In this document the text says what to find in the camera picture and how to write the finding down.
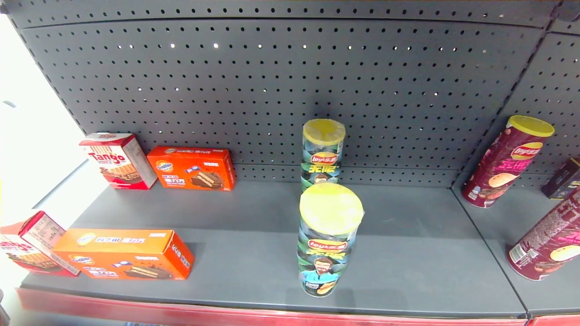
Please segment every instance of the maroon chip canister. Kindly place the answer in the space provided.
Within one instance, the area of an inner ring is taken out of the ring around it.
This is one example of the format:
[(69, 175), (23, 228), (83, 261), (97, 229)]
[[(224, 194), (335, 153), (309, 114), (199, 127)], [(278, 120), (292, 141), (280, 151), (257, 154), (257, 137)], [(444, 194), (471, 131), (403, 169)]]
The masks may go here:
[(553, 133), (554, 127), (545, 121), (523, 115), (511, 116), (463, 187), (465, 200), (480, 208), (493, 205), (532, 163), (544, 141)]
[(544, 216), (507, 251), (521, 276), (540, 281), (580, 255), (580, 187)]

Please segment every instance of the snack box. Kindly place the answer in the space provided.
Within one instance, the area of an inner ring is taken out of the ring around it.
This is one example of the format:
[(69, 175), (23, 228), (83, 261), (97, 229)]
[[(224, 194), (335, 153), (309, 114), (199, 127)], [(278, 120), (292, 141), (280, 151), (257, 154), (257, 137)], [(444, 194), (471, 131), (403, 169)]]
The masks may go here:
[(53, 247), (65, 230), (44, 211), (23, 222), (0, 227), (0, 248), (21, 267), (41, 274), (76, 276), (79, 270), (57, 256)]
[(556, 174), (541, 188), (550, 199), (564, 199), (580, 186), (580, 159), (569, 158)]
[(147, 159), (166, 188), (231, 191), (235, 185), (226, 149), (157, 146)]
[(185, 280), (194, 261), (173, 230), (69, 229), (54, 252), (92, 278)]
[(132, 133), (91, 133), (79, 145), (115, 189), (147, 190), (157, 180)]

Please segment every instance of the lay's logo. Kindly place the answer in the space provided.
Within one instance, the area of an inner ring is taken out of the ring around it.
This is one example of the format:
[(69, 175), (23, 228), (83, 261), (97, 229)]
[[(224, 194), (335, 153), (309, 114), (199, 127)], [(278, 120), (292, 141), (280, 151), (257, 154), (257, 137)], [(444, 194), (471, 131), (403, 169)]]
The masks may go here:
[(310, 157), (310, 162), (316, 165), (333, 165), (338, 160), (338, 155), (328, 151), (316, 153)]
[(540, 152), (542, 146), (543, 144), (540, 142), (523, 144), (516, 147), (511, 156), (514, 160), (530, 160)]
[(341, 252), (346, 249), (347, 243), (341, 241), (330, 240), (308, 240), (308, 247), (323, 251), (323, 252)]
[(173, 171), (173, 164), (171, 164), (168, 161), (157, 161), (157, 162), (155, 162), (155, 167), (159, 171), (163, 171), (163, 172), (171, 172), (171, 171)]

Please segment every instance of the red and white box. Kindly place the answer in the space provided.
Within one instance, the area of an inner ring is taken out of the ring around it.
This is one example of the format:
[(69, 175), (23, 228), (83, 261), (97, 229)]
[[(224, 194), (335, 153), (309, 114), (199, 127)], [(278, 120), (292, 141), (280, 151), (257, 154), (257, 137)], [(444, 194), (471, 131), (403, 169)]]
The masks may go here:
[(23, 222), (0, 227), (0, 248), (21, 267), (40, 274), (76, 276), (80, 272), (52, 252), (65, 230), (44, 211)]
[(115, 189), (147, 190), (157, 180), (132, 133), (91, 133), (79, 145)]

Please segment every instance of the gray shelf surface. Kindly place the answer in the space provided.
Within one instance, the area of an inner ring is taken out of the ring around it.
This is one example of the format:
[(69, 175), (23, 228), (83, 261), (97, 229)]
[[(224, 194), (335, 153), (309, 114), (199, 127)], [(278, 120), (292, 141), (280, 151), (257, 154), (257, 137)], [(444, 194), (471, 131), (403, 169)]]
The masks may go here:
[(421, 317), (525, 313), (449, 189), (349, 186), (366, 215), (335, 292), (298, 280), (297, 183), (239, 182), (230, 193), (105, 190), (73, 227), (175, 229), (196, 255), (186, 281), (29, 275), (22, 287), (141, 302)]
[(514, 244), (559, 201), (546, 198), (538, 189), (510, 190), (492, 207), (476, 208), (468, 204), (459, 189), (459, 201), (504, 269), (524, 306), (532, 315), (578, 313), (577, 295), (580, 259), (568, 262), (542, 281), (530, 281), (517, 274), (506, 261), (506, 246)]

